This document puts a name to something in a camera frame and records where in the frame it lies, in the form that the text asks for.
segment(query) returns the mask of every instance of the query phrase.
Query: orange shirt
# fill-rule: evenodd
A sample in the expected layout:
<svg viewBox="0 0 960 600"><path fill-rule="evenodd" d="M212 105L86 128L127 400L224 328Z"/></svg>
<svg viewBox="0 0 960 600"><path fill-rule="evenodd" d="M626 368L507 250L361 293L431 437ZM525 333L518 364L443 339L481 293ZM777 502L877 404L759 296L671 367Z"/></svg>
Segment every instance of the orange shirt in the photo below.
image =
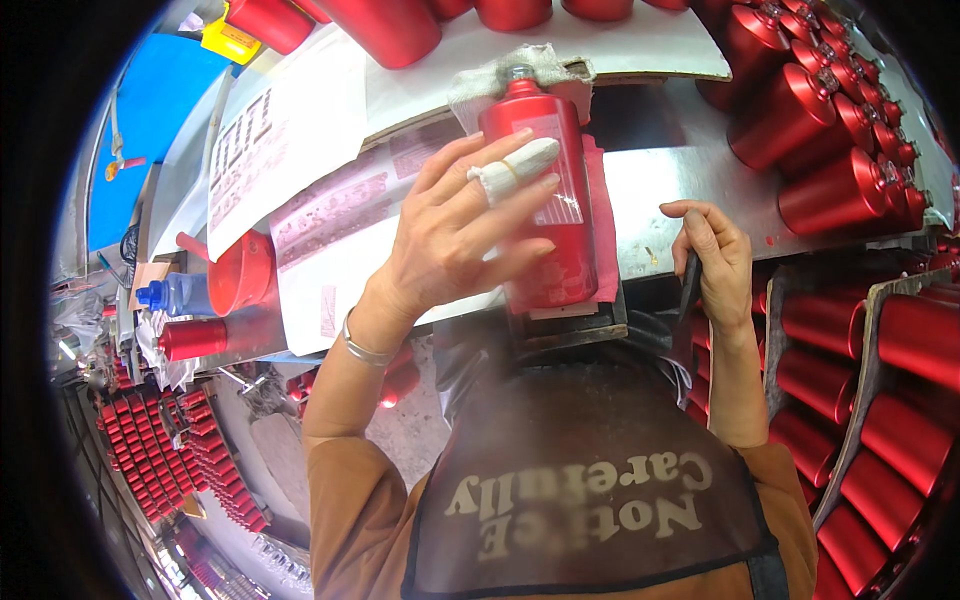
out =
<svg viewBox="0 0 960 600"><path fill-rule="evenodd" d="M739 452L754 476L767 525L780 542L790 598L811 598L817 542L793 458L782 444ZM312 448L307 457L307 478L314 597L399 598L413 517L426 478L408 496L390 459L375 444L359 438L330 440ZM594 594L553 594L546 598L580 600L587 595ZM601 595L603 600L753 597L745 563L648 588L596 596Z"/></svg>

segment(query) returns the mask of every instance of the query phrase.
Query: bottle label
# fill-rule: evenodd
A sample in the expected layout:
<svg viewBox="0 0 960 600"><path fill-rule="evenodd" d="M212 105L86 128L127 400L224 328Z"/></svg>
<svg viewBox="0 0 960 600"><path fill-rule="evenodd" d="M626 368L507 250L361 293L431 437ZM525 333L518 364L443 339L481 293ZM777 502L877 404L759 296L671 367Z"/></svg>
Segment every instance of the bottle label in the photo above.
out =
<svg viewBox="0 0 960 600"><path fill-rule="evenodd" d="M580 225L584 222L584 213L580 210L573 190L573 176L570 171L569 157L566 155L563 134L560 129L560 117L556 114L544 114L514 121L514 132L529 127L537 137L552 137L560 141L560 155L546 173L560 176L560 184L553 198L534 215L534 225Z"/></svg>

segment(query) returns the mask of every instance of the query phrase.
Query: hand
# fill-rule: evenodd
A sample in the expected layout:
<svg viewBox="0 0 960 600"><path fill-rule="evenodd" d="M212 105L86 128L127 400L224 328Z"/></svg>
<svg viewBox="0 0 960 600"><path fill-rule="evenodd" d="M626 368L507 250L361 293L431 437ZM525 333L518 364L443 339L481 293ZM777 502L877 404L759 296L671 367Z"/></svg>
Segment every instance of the hand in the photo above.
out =
<svg viewBox="0 0 960 600"><path fill-rule="evenodd" d="M691 248L700 256L704 312L714 328L731 336L747 326L753 336L750 238L711 203L680 200L661 204L660 211L668 217L684 218L684 227L671 248L674 273L684 276Z"/></svg>
<svg viewBox="0 0 960 600"><path fill-rule="evenodd" d="M485 147L477 133L426 161L403 201L393 252L368 282L396 318L412 324L434 306L490 291L553 251L550 240L533 238L483 259L546 204L558 176L536 180L494 207L479 180L467 181L470 167L496 162L533 138L527 129Z"/></svg>

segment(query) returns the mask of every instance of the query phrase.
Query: white cloth finger cover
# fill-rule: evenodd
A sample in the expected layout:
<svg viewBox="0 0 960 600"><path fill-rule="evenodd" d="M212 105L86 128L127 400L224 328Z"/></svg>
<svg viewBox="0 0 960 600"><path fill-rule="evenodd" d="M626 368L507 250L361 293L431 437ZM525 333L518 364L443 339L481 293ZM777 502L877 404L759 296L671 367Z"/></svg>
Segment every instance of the white cloth finger cover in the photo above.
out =
<svg viewBox="0 0 960 600"><path fill-rule="evenodd" d="M467 180L480 179L491 206L513 194L518 188L537 178L553 164L560 153L560 142L552 137L538 137L503 160L485 167L470 167Z"/></svg>

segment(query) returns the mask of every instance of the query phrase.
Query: brown apron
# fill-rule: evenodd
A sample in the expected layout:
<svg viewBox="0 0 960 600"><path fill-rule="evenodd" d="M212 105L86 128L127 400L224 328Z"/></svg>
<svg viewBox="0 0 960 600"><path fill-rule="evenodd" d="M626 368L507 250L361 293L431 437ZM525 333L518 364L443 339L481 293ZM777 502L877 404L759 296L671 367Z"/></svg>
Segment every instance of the brown apron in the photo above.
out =
<svg viewBox="0 0 960 600"><path fill-rule="evenodd" d="M746 561L786 598L743 459L652 362L482 376L417 508L401 597L602 593Z"/></svg>

